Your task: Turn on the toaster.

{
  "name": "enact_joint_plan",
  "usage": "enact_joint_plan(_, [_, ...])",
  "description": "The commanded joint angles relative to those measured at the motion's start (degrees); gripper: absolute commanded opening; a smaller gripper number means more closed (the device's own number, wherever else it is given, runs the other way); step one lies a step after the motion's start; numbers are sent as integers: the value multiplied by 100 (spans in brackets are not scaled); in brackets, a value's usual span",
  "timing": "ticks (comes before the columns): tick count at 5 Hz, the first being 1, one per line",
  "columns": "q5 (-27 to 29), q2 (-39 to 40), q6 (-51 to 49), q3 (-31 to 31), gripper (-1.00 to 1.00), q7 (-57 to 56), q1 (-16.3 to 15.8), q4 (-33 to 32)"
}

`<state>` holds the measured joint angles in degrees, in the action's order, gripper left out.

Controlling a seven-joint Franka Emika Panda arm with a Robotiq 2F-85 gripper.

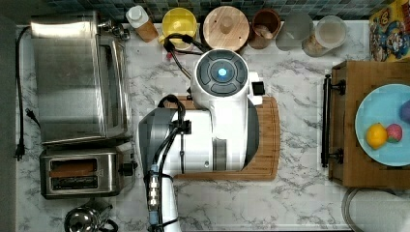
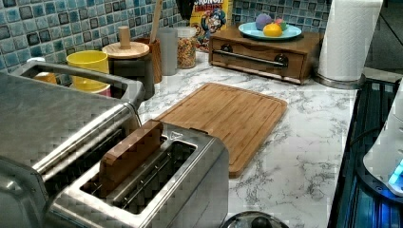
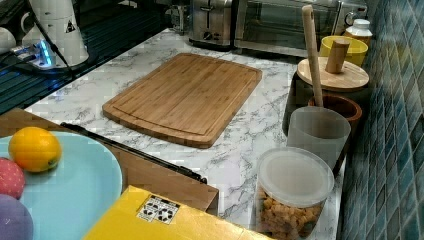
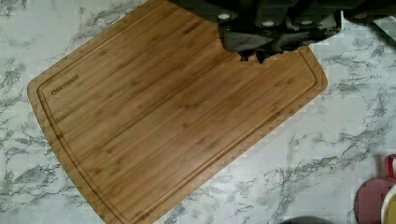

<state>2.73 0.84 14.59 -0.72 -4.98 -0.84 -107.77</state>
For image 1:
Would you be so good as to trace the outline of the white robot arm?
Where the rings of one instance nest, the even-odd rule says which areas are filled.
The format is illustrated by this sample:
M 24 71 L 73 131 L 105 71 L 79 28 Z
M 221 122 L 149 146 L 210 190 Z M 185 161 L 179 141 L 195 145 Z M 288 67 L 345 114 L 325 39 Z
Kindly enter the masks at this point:
M 181 232 L 173 177 L 240 171 L 259 145 L 246 61 L 228 49 L 205 52 L 190 79 L 193 109 L 174 95 L 138 124 L 149 232 Z

